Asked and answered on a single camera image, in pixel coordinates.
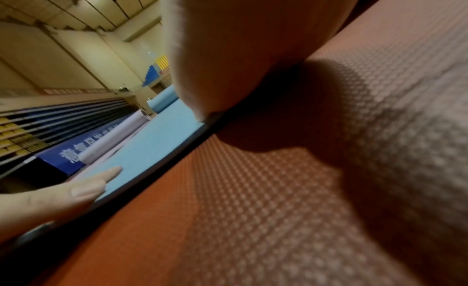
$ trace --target human hand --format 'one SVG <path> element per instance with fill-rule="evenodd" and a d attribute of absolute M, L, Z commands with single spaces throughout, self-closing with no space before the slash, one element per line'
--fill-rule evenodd
<path fill-rule="evenodd" d="M 76 182 L 0 195 L 0 243 L 49 221 L 83 212 L 121 171 L 122 167 L 113 167 Z"/>
<path fill-rule="evenodd" d="M 204 120 L 250 94 L 271 72 L 307 58 L 357 0 L 162 0 L 178 96 Z"/>

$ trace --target textured surface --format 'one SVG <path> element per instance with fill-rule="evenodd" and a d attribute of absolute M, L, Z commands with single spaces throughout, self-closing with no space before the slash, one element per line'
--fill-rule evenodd
<path fill-rule="evenodd" d="M 467 7 L 380 0 L 47 285 L 466 285 Z"/>

